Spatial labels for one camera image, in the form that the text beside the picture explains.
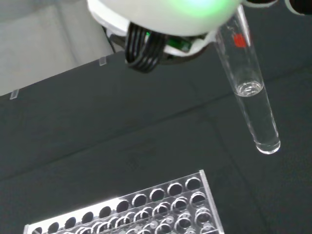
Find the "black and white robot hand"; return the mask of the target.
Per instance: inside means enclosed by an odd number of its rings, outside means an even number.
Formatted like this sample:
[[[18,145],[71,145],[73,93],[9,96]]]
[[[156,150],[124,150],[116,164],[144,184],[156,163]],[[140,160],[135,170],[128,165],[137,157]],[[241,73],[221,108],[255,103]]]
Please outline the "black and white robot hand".
[[[90,0],[92,17],[123,40],[127,65],[149,73],[158,64],[199,55],[240,8],[269,8],[273,0]]]

